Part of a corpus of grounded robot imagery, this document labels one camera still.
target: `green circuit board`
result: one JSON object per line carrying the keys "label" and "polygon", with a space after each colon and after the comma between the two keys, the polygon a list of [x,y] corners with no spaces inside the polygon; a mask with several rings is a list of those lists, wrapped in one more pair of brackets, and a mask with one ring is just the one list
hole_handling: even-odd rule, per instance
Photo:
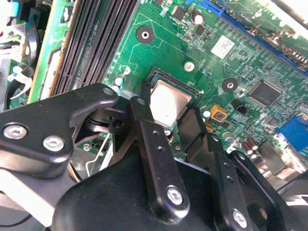
{"label": "green circuit board", "polygon": [[[175,7],[186,11],[181,21],[171,15]],[[205,18],[201,35],[196,33],[199,26],[190,19],[194,10],[200,11]],[[137,30],[141,26],[153,29],[154,40],[150,44],[138,41]],[[226,47],[228,52],[224,54],[227,54],[219,58],[212,49],[222,36],[231,40],[233,46],[231,49]],[[184,70],[187,60],[195,65],[191,72]],[[165,0],[159,5],[155,1],[141,1],[104,83],[114,86],[115,79],[123,75],[127,67],[130,73],[125,76],[121,90],[136,91],[140,81],[156,67],[199,91],[200,96],[196,100],[199,108],[211,108],[215,104],[223,107],[228,113],[225,122],[229,126],[223,128],[212,124],[220,138],[223,133],[231,132],[239,142],[252,136],[257,142],[267,139],[275,143],[273,135],[278,128],[298,113],[308,113],[308,80],[305,76],[196,3]],[[223,81],[228,78],[234,78],[239,83],[232,93],[222,89]],[[263,81],[281,92],[277,100],[267,107],[249,97],[252,89]],[[246,102],[249,108],[247,115],[234,110],[231,102],[235,98]],[[271,118],[277,120],[274,126],[267,124]],[[175,135],[172,144],[178,141]]]}
{"label": "green circuit board", "polygon": [[49,96],[76,3],[76,0],[54,0],[52,2],[28,103],[33,103]]}
{"label": "green circuit board", "polygon": [[243,22],[284,52],[303,69],[308,69],[308,32],[270,0],[215,0],[229,15]]}

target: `chip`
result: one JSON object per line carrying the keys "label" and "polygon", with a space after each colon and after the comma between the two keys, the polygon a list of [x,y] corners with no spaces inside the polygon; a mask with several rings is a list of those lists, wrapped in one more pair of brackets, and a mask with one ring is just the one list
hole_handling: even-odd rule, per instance
{"label": "chip", "polygon": [[263,107],[270,106],[282,94],[267,82],[258,82],[250,91],[250,97]]}
{"label": "chip", "polygon": [[204,32],[204,28],[203,28],[202,26],[200,26],[200,27],[197,29],[196,34],[197,34],[197,35],[202,35],[203,32]]}
{"label": "chip", "polygon": [[223,122],[222,125],[221,125],[223,128],[228,128],[229,127],[229,124],[227,122]]}
{"label": "chip", "polygon": [[186,11],[185,11],[183,8],[179,7],[179,6],[176,6],[176,7],[174,8],[174,10],[172,11],[172,15],[173,15],[176,19],[178,19],[178,20],[180,20],[180,21],[184,18],[185,13],[186,13]]}
{"label": "chip", "polygon": [[270,117],[270,118],[268,118],[268,120],[267,120],[267,124],[268,124],[268,125],[271,125],[271,126],[276,126],[276,125],[277,125],[277,119],[274,118],[274,117]]}
{"label": "chip", "polygon": [[158,80],[151,92],[150,109],[154,120],[165,127],[174,125],[191,99],[189,94]]}
{"label": "chip", "polygon": [[164,0],[156,0],[155,2],[156,2],[156,4],[157,4],[157,5],[159,5],[159,6],[160,6],[160,5],[162,5],[162,4],[163,4],[163,1],[164,1]]}

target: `white wire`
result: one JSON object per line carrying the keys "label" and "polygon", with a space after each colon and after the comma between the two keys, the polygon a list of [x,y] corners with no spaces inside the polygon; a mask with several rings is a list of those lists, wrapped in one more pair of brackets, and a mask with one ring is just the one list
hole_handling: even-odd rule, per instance
{"label": "white wire", "polygon": [[90,171],[89,171],[89,164],[90,163],[94,163],[95,161],[97,161],[98,157],[100,156],[102,150],[103,150],[103,147],[105,146],[105,144],[107,143],[107,140],[109,139],[109,136],[110,136],[110,133],[107,134],[106,138],[104,139],[100,149],[98,150],[97,154],[96,154],[96,157],[94,160],[90,160],[86,163],[86,171],[87,171],[87,175],[88,177],[90,177]]}

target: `capacitor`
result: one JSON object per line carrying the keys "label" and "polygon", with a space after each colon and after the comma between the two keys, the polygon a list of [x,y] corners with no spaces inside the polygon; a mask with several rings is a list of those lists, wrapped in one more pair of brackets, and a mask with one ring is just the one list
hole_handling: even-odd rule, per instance
{"label": "capacitor", "polygon": [[247,137],[246,142],[247,142],[247,144],[249,145],[249,147],[250,147],[253,151],[255,151],[255,150],[258,149],[258,144],[257,144],[257,142],[254,140],[254,138],[252,138],[252,137]]}
{"label": "capacitor", "polygon": [[123,85],[124,81],[121,77],[118,77],[115,79],[115,84],[119,87],[121,87]]}
{"label": "capacitor", "polygon": [[192,21],[196,25],[201,25],[204,22],[204,16],[199,11],[194,11],[192,13]]}
{"label": "capacitor", "polygon": [[233,143],[235,141],[233,135],[231,132],[225,132],[222,134],[223,139],[227,142],[227,143]]}
{"label": "capacitor", "polygon": [[187,61],[187,62],[184,64],[184,70],[187,71],[187,72],[193,71],[193,70],[194,70],[194,64],[193,64],[193,62]]}
{"label": "capacitor", "polygon": [[211,110],[208,107],[201,107],[200,111],[204,119],[211,117]]}
{"label": "capacitor", "polygon": [[251,150],[251,148],[249,147],[248,143],[243,142],[241,143],[241,147],[244,149],[244,151],[248,154],[251,155],[253,153],[253,151]]}

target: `integrated circuit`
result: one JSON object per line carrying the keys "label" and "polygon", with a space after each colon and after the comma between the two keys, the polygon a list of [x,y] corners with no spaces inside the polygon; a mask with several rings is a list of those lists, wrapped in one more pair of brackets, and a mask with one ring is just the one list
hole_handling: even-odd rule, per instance
{"label": "integrated circuit", "polygon": [[151,83],[150,108],[153,118],[164,127],[174,126],[199,96],[196,90],[157,68],[152,70],[148,81]]}
{"label": "integrated circuit", "polygon": [[204,32],[204,30],[205,30],[205,29],[204,29],[202,26],[200,26],[200,27],[197,29],[196,34],[197,34],[197,35],[202,35],[203,32]]}
{"label": "integrated circuit", "polygon": [[156,0],[155,2],[156,2],[157,5],[161,6],[163,4],[163,1],[164,0]]}
{"label": "integrated circuit", "polygon": [[266,81],[258,82],[250,90],[250,98],[263,107],[270,106],[282,94],[280,90]]}
{"label": "integrated circuit", "polygon": [[181,21],[184,18],[185,13],[186,11],[183,8],[175,6],[171,15],[173,15],[176,19]]}

